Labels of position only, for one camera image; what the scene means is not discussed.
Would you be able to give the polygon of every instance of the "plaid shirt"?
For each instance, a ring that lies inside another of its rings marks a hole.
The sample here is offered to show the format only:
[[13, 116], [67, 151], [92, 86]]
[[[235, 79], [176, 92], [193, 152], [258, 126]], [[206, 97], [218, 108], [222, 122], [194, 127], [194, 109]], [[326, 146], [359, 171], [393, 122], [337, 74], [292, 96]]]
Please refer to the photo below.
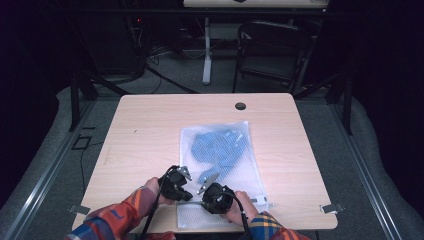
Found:
[[[146, 188], [137, 189], [120, 204], [90, 213], [84, 223], [65, 237], [65, 240], [126, 239], [126, 235], [140, 224], [153, 205], [154, 194]], [[262, 212], [249, 224], [254, 240], [306, 240], [294, 230], [284, 228], [271, 214]]]

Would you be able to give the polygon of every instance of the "metal frame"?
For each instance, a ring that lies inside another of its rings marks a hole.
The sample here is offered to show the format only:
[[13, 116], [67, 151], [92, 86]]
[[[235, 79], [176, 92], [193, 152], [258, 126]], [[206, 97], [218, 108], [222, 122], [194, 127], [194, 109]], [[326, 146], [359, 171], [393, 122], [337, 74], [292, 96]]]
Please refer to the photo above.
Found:
[[393, 221], [393, 218], [386, 206], [386, 203], [383, 197], [381, 196], [380, 192], [378, 191], [378, 188], [375, 185], [371, 173], [368, 170], [368, 166], [356, 145], [354, 136], [348, 134], [344, 129], [343, 122], [341, 120], [342, 113], [335, 104], [330, 104], [329, 107], [334, 119], [336, 119], [337, 127], [339, 128], [344, 140], [346, 141], [352, 152], [352, 155], [355, 159], [354, 164], [358, 171], [359, 179], [361, 180], [362, 185], [364, 186], [365, 192], [368, 195], [371, 205], [375, 211], [378, 220], [380, 221], [381, 227], [383, 228], [387, 239], [402, 239]]
[[72, 142], [78, 138], [78, 132], [81, 130], [84, 122], [89, 116], [89, 113], [94, 107], [94, 102], [87, 101], [86, 105], [81, 111], [81, 121], [75, 127], [76, 131], [69, 132], [65, 140], [62, 143], [56, 157], [52, 163], [47, 167], [43, 175], [38, 180], [37, 185], [34, 187], [15, 221], [12, 223], [9, 231], [7, 232], [5, 239], [22, 239], [25, 235], [26, 230], [31, 224], [32, 219], [35, 217], [39, 207], [44, 201], [50, 187], [53, 185], [56, 176], [58, 175], [62, 165], [65, 162], [65, 157], [68, 150], [72, 146]]

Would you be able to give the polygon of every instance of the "hand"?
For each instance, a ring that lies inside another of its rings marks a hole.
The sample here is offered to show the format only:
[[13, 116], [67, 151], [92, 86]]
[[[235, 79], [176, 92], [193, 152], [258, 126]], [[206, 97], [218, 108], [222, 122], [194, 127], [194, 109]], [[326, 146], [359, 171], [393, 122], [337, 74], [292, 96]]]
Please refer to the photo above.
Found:
[[[158, 183], [158, 180], [159, 179], [157, 177], [153, 177], [153, 178], [147, 180], [146, 184], [144, 184], [144, 187], [150, 189], [155, 194], [155, 196], [157, 196], [158, 193], [159, 193], [159, 183]], [[173, 200], [167, 199], [164, 196], [160, 195], [160, 197], [159, 197], [159, 205], [160, 204], [171, 205], [173, 203], [174, 203]]]
[[[235, 195], [243, 206], [247, 217], [247, 223], [249, 224], [259, 214], [259, 212], [255, 205], [253, 205], [249, 195], [247, 195], [246, 192], [236, 191]], [[233, 222], [239, 226], [243, 226], [243, 222], [241, 220], [241, 211], [236, 200], [233, 201], [230, 210], [228, 210], [226, 214], [221, 214], [221, 217], [228, 219], [229, 223]]]

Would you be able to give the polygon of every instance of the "silver metal part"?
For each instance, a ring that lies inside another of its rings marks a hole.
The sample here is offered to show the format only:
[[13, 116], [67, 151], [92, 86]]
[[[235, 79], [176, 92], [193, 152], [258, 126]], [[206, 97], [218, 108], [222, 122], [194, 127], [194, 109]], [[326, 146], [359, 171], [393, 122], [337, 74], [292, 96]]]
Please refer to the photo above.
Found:
[[327, 213], [337, 214], [345, 210], [345, 207], [341, 203], [337, 203], [337, 204], [330, 204], [326, 206], [320, 205], [320, 209], [321, 209], [321, 212], [324, 212], [325, 214]]
[[191, 181], [190, 172], [188, 171], [188, 168], [186, 166], [177, 168], [177, 172], [179, 172], [181, 175]]
[[205, 182], [203, 182], [202, 186], [200, 187], [199, 191], [197, 191], [197, 195], [200, 195], [201, 193], [205, 192], [206, 189], [208, 189], [212, 183], [215, 182], [215, 180], [219, 177], [220, 173], [215, 173], [214, 175], [210, 176], [209, 178], [205, 179]]
[[68, 212], [75, 213], [75, 214], [81, 213], [81, 214], [87, 215], [90, 212], [90, 208], [84, 207], [81, 205], [71, 205], [68, 208]]

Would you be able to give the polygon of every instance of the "light wood surface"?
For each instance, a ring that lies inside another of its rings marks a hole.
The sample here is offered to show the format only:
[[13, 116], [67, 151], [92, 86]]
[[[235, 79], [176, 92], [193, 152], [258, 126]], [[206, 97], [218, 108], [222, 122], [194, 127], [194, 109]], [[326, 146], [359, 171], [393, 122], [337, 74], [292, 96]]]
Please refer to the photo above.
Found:
[[[247, 108], [237, 110], [243, 102]], [[91, 211], [119, 203], [153, 176], [179, 164], [180, 130], [200, 124], [249, 122], [259, 174], [274, 206], [292, 229], [333, 229], [330, 204], [299, 113], [289, 94], [177, 94], [122, 97], [81, 203]], [[73, 228], [84, 219], [78, 214]], [[141, 232], [144, 222], [133, 232]], [[161, 206], [149, 232], [241, 231], [178, 229], [176, 206]]]
[[184, 0], [184, 7], [197, 8], [326, 8], [325, 0]]

